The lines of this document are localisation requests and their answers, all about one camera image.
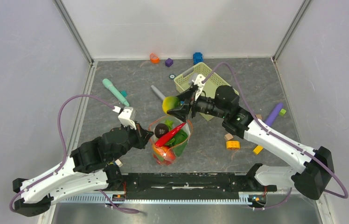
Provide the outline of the dark green round fruit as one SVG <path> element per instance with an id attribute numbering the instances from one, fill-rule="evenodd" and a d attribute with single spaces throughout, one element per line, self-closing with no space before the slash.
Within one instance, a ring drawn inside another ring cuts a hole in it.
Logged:
<path id="1" fill-rule="evenodd" d="M 177 108 L 181 105 L 181 101 L 176 96 L 165 97 L 162 102 L 162 110 L 165 114 L 168 114 L 168 111 L 174 108 Z"/>

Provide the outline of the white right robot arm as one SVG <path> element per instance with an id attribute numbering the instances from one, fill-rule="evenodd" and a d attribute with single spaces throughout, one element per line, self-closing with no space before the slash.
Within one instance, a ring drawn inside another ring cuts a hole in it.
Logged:
<path id="1" fill-rule="evenodd" d="M 254 119 L 239 105 L 239 95 L 228 85 L 216 89 L 214 98 L 201 96 L 199 87 L 191 86 L 178 96 L 166 97 L 163 111 L 181 121 L 196 113 L 222 118 L 225 130 L 241 139 L 267 149 L 288 164 L 286 167 L 255 165 L 246 185 L 259 190 L 264 185 L 285 185 L 296 188 L 309 199 L 318 200 L 334 174 L 331 151 L 323 146 L 314 149 L 302 145 Z"/>

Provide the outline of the red strawberry bunch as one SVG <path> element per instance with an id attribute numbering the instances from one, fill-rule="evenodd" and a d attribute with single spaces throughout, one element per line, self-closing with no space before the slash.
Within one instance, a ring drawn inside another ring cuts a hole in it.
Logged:
<path id="1" fill-rule="evenodd" d="M 161 165 L 170 165 L 176 160 L 176 155 L 168 147 L 154 149 L 154 158 Z"/>

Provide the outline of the clear zip bag orange zipper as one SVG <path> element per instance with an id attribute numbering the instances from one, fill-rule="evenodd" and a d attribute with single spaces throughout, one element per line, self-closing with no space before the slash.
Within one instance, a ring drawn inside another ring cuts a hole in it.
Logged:
<path id="1" fill-rule="evenodd" d="M 167 115 L 151 123 L 148 130 L 153 132 L 150 138 L 153 158 L 160 165 L 171 165 L 183 154 L 193 125 L 190 120 L 183 122 Z"/>

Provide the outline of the red chili pepper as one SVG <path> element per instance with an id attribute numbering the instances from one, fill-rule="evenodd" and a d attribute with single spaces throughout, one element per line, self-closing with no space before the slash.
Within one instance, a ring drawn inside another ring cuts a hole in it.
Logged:
<path id="1" fill-rule="evenodd" d="M 157 147 L 161 147 L 163 145 L 165 145 L 167 142 L 169 142 L 184 126 L 186 125 L 186 122 L 181 123 L 180 125 L 178 125 L 176 128 L 172 129 L 171 131 L 169 131 L 168 133 L 166 133 L 165 135 L 163 135 L 161 138 L 159 138 L 156 142 L 155 142 L 155 146 Z"/>

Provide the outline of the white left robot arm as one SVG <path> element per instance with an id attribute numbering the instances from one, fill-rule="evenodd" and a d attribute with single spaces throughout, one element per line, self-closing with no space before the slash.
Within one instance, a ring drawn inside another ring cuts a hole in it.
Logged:
<path id="1" fill-rule="evenodd" d="M 10 210 L 26 217 L 40 215 L 59 201 L 93 190 L 123 190 L 124 178 L 115 162 L 130 149 L 144 149 L 153 132 L 116 127 L 74 149 L 65 161 L 31 178 L 13 180 Z"/>

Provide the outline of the dark purple plum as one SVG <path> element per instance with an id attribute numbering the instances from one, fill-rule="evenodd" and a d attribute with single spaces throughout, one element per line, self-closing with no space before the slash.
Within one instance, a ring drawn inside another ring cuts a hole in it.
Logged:
<path id="1" fill-rule="evenodd" d="M 161 138 L 165 134 L 169 132 L 169 128 L 166 124 L 164 123 L 159 123 L 155 128 L 154 128 L 154 135 L 156 138 Z"/>

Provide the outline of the red orange pepper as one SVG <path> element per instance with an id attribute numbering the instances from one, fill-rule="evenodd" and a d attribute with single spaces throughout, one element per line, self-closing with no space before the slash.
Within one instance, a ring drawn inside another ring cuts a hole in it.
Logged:
<path id="1" fill-rule="evenodd" d="M 153 154 L 158 159 L 158 161 L 164 161 L 169 158 L 169 147 L 161 146 L 158 147 L 155 144 L 152 145 Z"/>

